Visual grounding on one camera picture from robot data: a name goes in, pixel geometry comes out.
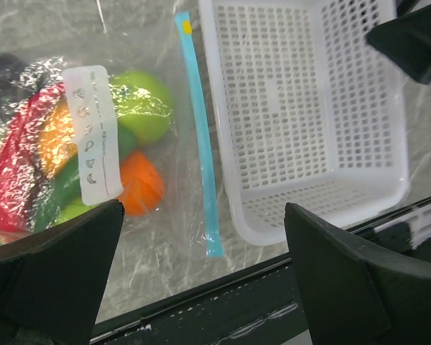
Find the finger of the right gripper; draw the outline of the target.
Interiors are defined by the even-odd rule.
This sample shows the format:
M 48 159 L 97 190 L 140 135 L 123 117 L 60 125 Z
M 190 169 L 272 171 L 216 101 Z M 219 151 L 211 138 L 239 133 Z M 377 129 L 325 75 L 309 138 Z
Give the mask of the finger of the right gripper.
M 418 83 L 431 83 L 431 4 L 374 27 L 366 42 Z

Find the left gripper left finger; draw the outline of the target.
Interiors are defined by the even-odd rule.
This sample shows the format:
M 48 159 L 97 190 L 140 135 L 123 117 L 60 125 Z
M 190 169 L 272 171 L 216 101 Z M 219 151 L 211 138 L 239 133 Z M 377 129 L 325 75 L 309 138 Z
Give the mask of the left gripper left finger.
M 88 344 L 123 221 L 123 205 L 111 200 L 0 246 L 0 344 L 20 328 Z

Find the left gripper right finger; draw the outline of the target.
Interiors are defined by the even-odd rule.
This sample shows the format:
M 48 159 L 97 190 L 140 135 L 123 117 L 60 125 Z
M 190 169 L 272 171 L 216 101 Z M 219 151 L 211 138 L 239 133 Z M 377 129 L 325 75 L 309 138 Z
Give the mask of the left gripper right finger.
M 314 344 L 431 344 L 431 238 L 401 254 L 293 203 L 284 226 Z

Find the light green wrinkled fruit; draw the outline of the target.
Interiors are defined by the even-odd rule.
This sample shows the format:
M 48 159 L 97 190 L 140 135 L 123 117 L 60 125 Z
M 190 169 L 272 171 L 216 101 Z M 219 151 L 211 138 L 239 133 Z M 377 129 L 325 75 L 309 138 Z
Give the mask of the light green wrinkled fruit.
M 90 211 L 95 207 L 96 205 L 87 206 L 83 203 L 81 198 L 76 198 L 75 200 L 69 202 L 69 204 L 63 210 L 61 210 L 61 212 L 59 212 L 58 216 L 53 221 L 52 225 L 56 226 L 58 224 L 65 223 L 66 221 L 76 218 L 79 215 L 87 211 Z

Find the green chili pepper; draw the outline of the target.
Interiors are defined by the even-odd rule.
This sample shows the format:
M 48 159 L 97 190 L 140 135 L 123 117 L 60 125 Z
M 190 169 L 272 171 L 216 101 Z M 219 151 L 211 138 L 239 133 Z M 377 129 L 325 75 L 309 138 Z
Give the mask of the green chili pepper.
M 29 229 L 33 232 L 45 230 L 69 202 L 79 197 L 81 190 L 77 150 L 55 177 L 49 179 L 43 173 L 40 191 L 32 202 Z

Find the orange fruit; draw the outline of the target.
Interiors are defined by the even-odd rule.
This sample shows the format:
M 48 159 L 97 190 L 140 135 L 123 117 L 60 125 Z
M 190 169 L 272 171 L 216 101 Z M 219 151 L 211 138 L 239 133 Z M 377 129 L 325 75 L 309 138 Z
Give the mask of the orange fruit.
M 134 150 L 120 165 L 124 187 L 119 200 L 127 216 L 143 216 L 153 211 L 164 196 L 164 182 L 145 154 Z

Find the yellow mango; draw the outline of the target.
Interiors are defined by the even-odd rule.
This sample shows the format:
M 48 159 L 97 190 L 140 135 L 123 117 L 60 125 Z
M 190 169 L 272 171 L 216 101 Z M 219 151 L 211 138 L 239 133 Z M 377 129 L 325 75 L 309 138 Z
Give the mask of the yellow mango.
M 77 153 L 72 141 L 74 136 L 68 103 L 60 101 L 45 119 L 37 146 L 40 165 L 47 178 L 55 177 Z

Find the clear zip bag blue zipper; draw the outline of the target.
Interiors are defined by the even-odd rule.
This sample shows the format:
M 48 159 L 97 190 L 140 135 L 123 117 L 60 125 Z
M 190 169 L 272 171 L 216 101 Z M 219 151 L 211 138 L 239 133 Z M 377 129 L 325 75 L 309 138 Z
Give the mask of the clear zip bag blue zipper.
M 0 52 L 0 243 L 110 200 L 182 253 L 221 257 L 191 14 Z

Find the green apple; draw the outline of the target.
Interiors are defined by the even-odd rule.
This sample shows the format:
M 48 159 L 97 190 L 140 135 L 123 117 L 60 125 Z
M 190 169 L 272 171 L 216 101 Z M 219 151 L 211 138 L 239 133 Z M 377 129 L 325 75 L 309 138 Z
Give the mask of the green apple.
M 140 145 L 154 144 L 170 130 L 172 96 L 156 76 L 140 70 L 126 71 L 111 77 L 110 89 L 119 123 Z

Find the dark brown fruit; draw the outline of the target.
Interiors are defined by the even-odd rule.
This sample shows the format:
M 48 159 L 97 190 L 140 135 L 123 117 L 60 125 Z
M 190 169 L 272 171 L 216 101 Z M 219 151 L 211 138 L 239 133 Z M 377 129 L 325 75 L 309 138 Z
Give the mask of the dark brown fruit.
M 18 105 L 47 82 L 47 71 L 11 53 L 0 53 L 0 124 L 8 122 Z

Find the red chili pepper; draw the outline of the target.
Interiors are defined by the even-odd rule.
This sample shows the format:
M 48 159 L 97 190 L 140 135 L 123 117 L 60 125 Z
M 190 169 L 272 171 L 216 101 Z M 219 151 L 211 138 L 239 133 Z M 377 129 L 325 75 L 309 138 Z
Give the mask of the red chili pepper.
M 50 84 L 18 106 L 0 148 L 0 231 L 26 230 L 26 210 L 37 186 L 35 155 L 45 119 L 65 95 L 63 83 Z

